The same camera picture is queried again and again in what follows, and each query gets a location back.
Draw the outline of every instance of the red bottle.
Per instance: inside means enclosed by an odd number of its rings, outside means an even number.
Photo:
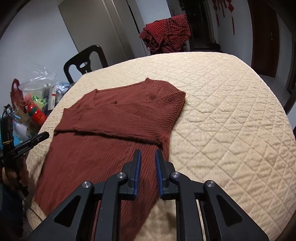
[[[31,117],[31,120],[40,127],[46,121],[46,115],[32,104],[28,106],[27,113]]]

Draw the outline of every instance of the red plaid cloth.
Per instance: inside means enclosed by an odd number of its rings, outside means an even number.
[[[174,16],[147,24],[140,34],[147,49],[154,53],[181,51],[181,45],[191,36],[186,15]]]

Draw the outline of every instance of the red chinese knot decoration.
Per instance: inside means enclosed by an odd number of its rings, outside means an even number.
[[[225,17],[225,12],[224,12],[224,8],[228,8],[229,11],[231,12],[231,20],[232,20],[232,29],[233,29],[233,35],[235,35],[235,29],[234,29],[234,19],[233,19],[233,15],[232,15],[232,12],[234,10],[234,6],[231,4],[231,1],[232,0],[212,0],[213,1],[213,8],[214,10],[216,11],[216,19],[217,19],[217,24],[218,24],[218,27],[220,27],[220,24],[219,24],[219,17],[218,17],[218,12],[217,10],[219,9],[220,10],[220,5],[221,5],[221,9],[222,9],[222,12],[223,12],[223,17]]]

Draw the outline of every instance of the beige quilted tablecloth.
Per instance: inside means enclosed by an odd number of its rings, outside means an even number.
[[[269,87],[248,65],[227,54],[153,55],[83,75],[43,125],[41,131],[51,137],[29,154],[31,191],[63,108],[95,88],[130,85],[146,77],[186,92],[171,134],[170,161],[175,169],[192,180],[217,182],[270,240],[277,238],[296,209],[295,138]],[[36,203],[32,208],[45,217]],[[32,212],[28,219],[33,227],[39,223]],[[175,240],[174,223],[174,202],[159,201],[137,240]]]

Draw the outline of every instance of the black wooden chair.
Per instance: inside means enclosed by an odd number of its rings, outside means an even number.
[[[76,54],[73,58],[69,59],[65,63],[64,72],[65,72],[65,75],[66,75],[70,84],[74,83],[74,81],[69,73],[69,68],[72,64],[74,64],[76,66],[76,68],[80,71],[80,73],[82,73],[82,74],[92,72],[91,61],[89,59],[89,56],[92,52],[98,53],[103,68],[106,68],[109,66],[101,46],[92,45],[92,46],[82,50],[80,53]]]

